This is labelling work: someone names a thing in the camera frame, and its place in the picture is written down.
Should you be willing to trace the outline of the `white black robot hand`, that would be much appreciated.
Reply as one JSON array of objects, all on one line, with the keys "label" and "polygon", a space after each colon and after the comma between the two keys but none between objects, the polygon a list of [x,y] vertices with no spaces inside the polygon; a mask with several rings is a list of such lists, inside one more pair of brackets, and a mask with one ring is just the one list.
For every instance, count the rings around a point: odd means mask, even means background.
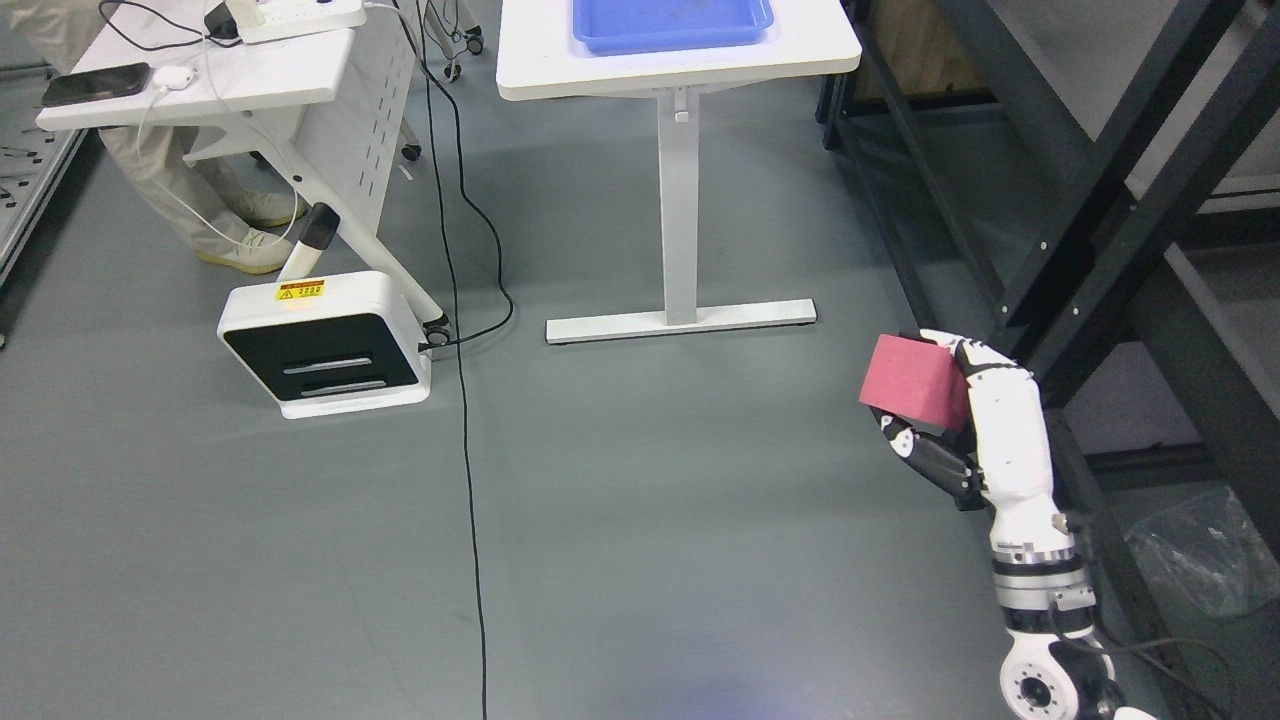
[{"label": "white black robot hand", "polygon": [[983,498],[1000,541],[1050,550],[1053,501],[1050,443],[1034,375],[980,340],[922,329],[916,338],[950,351],[968,383],[970,418],[960,430],[869,407],[892,451],[957,501]]}]

